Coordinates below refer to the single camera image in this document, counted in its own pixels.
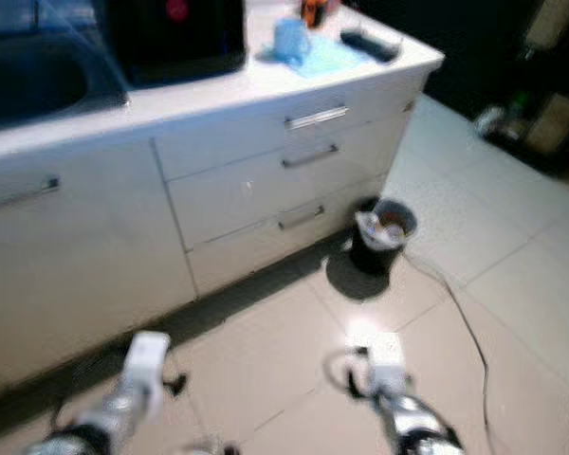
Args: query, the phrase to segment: orange object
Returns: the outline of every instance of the orange object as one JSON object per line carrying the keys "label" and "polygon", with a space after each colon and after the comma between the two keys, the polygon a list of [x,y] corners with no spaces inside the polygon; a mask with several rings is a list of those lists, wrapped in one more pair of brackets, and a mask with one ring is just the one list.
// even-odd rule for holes
{"label": "orange object", "polygon": [[319,27],[326,16],[328,0],[302,0],[302,19],[309,28]]}

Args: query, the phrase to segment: small trash bin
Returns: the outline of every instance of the small trash bin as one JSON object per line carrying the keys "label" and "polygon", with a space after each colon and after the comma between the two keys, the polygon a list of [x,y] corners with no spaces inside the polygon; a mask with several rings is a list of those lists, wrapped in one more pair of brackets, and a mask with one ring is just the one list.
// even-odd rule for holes
{"label": "small trash bin", "polygon": [[350,259],[369,275],[390,275],[390,269],[417,230],[411,209],[392,199],[372,198],[359,205]]}

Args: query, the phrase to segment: drawer handle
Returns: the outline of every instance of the drawer handle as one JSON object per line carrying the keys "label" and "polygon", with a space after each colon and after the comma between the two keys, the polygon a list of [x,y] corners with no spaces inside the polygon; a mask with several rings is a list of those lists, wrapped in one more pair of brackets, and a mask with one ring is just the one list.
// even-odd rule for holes
{"label": "drawer handle", "polygon": [[328,111],[322,111],[307,117],[287,118],[284,121],[284,126],[288,130],[297,130],[299,128],[305,128],[306,126],[316,125],[317,123],[323,123],[324,121],[342,118],[349,110],[350,109],[346,106],[339,106],[335,109],[329,109]]}
{"label": "drawer handle", "polygon": [[327,150],[317,153],[315,155],[311,155],[302,159],[298,159],[295,161],[291,161],[290,159],[284,159],[282,161],[283,167],[285,169],[291,169],[291,168],[298,168],[300,166],[303,166],[304,164],[308,164],[308,163],[312,163],[314,161],[317,161],[319,159],[323,159],[323,158],[327,158],[328,156],[331,156],[333,154],[336,154],[337,152],[340,151],[340,148],[335,145],[335,144],[331,144],[331,147],[329,147]]}
{"label": "drawer handle", "polygon": [[280,230],[287,230],[287,229],[291,229],[294,228],[295,226],[301,225],[303,223],[305,223],[306,221],[310,221],[313,220],[314,218],[316,218],[317,216],[320,216],[324,213],[324,206],[322,204],[319,205],[319,207],[314,211],[314,213],[308,213],[307,216],[304,216],[302,218],[299,218],[291,223],[283,223],[282,221],[278,222],[278,227],[280,228]]}
{"label": "drawer handle", "polygon": [[10,195],[0,200],[0,208],[33,199],[49,192],[57,191],[61,187],[61,178],[58,175],[48,175],[38,187],[33,190]]}

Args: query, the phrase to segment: blue cup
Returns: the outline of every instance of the blue cup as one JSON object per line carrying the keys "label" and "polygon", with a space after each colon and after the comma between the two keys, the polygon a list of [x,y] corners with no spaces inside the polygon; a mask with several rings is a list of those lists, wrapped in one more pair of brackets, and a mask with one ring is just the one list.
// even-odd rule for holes
{"label": "blue cup", "polygon": [[286,18],[274,28],[274,55],[286,63],[301,64],[310,51],[310,38],[302,19]]}

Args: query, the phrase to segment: cabinet door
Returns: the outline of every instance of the cabinet door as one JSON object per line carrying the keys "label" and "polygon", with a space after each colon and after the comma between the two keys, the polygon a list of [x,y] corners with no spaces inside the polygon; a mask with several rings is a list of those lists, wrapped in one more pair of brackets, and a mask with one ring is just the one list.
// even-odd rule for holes
{"label": "cabinet door", "polygon": [[0,162],[0,374],[10,382],[193,298],[147,142]]}

